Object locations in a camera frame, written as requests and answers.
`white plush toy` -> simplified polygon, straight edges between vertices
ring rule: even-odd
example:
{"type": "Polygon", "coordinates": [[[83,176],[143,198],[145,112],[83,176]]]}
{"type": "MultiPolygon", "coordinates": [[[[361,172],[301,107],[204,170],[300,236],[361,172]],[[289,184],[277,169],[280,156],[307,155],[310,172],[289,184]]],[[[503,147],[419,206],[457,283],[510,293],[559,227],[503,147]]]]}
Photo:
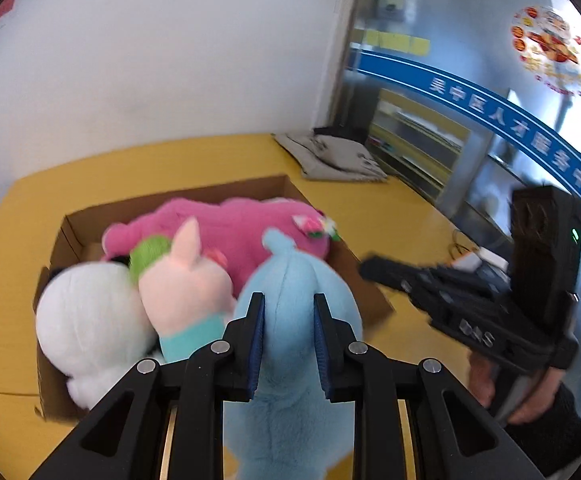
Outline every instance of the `white plush toy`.
{"type": "MultiPolygon", "coordinates": [[[[78,264],[46,286],[37,306],[37,339],[68,376],[68,393],[91,409],[157,340],[128,267],[78,264]]],[[[161,355],[151,356],[163,363],[161,355]]]]}

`pink plush ear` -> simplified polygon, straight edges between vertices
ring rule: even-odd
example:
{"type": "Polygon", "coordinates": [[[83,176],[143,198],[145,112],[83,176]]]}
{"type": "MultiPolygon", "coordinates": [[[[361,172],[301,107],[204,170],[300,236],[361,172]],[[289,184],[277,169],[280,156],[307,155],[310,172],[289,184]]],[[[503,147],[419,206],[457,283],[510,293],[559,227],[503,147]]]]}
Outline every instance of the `pink plush ear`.
{"type": "Polygon", "coordinates": [[[213,260],[224,270],[228,269],[228,258],[217,248],[206,249],[203,256],[209,260],[213,260]]]}
{"type": "Polygon", "coordinates": [[[171,256],[179,263],[191,266],[200,257],[200,224],[192,216],[179,228],[173,238],[171,256]]]}

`plush toy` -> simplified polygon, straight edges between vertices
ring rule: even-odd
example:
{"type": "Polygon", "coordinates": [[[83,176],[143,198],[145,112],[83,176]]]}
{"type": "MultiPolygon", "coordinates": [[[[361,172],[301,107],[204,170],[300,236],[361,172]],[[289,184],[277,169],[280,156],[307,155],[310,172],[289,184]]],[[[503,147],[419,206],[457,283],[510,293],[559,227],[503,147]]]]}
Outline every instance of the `plush toy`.
{"type": "Polygon", "coordinates": [[[102,237],[105,259],[130,252],[145,238],[163,235],[172,239],[187,218],[200,224],[202,251],[217,250],[226,259],[235,296],[254,270],[270,256],[262,247],[262,235],[275,227],[295,240],[298,248],[318,258],[328,253],[334,224],[303,202],[273,199],[265,202],[232,198],[219,205],[175,198],[153,213],[129,224],[113,224],[102,237]]]}
{"type": "Polygon", "coordinates": [[[131,253],[130,267],[144,268],[139,273],[139,294],[164,358],[171,363],[221,339],[224,318],[232,314],[235,299],[227,272],[201,254],[196,218],[189,218],[174,235],[170,250],[158,256],[166,249],[158,235],[147,238],[131,253]]]}
{"type": "Polygon", "coordinates": [[[314,303],[323,292],[336,319],[361,338],[350,288],[323,261],[298,251],[291,238],[269,230],[272,256],[239,296],[245,317],[253,292],[265,297],[264,352],[254,399],[224,403],[224,444],[239,462],[240,480],[319,480],[353,447],[353,403],[324,397],[314,346],[314,303]]]}
{"type": "MultiPolygon", "coordinates": [[[[154,347],[150,324],[128,268],[78,264],[46,286],[37,306],[37,339],[48,360],[68,376],[68,393],[92,408],[154,347]]],[[[163,362],[159,354],[151,357],[163,362]]]]}

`white wall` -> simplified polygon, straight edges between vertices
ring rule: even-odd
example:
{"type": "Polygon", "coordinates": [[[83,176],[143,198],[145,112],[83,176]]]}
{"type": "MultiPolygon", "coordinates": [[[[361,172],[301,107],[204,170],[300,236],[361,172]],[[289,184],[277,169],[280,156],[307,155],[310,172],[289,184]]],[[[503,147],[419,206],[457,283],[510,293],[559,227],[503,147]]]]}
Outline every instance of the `white wall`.
{"type": "Polygon", "coordinates": [[[0,199],[94,153],[310,128],[344,1],[16,0],[0,28],[0,199]]]}

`blue gripper pad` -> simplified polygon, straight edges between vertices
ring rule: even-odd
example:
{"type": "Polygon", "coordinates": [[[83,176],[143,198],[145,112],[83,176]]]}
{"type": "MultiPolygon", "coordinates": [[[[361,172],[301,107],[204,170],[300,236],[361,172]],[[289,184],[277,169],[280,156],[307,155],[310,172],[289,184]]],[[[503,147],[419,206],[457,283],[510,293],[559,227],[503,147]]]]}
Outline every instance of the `blue gripper pad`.
{"type": "Polygon", "coordinates": [[[328,352],[326,348],[325,334],[323,333],[323,325],[317,307],[315,313],[315,355],[317,356],[317,368],[319,369],[319,380],[321,382],[321,389],[323,390],[326,399],[331,398],[332,384],[330,381],[330,370],[328,366],[328,352]]]}
{"type": "Polygon", "coordinates": [[[264,313],[266,311],[266,300],[262,297],[262,302],[257,313],[257,321],[251,343],[250,354],[248,354],[248,393],[250,398],[254,397],[257,383],[259,382],[259,371],[262,368],[262,355],[264,354],[264,313]]]}

